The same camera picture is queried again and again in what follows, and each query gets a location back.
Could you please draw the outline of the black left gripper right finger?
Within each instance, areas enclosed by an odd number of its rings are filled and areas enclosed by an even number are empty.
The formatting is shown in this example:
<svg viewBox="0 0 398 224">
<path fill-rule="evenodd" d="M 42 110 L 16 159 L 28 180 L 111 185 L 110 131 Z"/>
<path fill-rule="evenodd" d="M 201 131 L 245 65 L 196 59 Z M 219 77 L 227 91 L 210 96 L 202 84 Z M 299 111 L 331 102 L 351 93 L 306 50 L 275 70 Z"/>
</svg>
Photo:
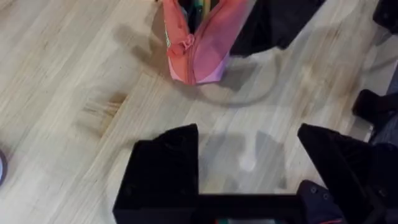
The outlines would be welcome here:
<svg viewBox="0 0 398 224">
<path fill-rule="evenodd" d="M 397 223 L 397 147 L 303 123 L 297 136 L 348 223 Z"/>
</svg>

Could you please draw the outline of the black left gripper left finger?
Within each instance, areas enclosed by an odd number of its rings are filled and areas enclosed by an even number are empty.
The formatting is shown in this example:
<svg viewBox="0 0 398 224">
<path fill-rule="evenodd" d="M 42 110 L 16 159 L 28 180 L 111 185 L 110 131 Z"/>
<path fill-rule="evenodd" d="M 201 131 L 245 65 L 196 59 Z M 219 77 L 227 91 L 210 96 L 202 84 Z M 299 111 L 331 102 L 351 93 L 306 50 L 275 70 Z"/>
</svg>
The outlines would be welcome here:
<svg viewBox="0 0 398 224">
<path fill-rule="evenodd" d="M 116 223 L 190 223 L 198 195 L 198 128 L 135 143 L 113 207 Z"/>
</svg>

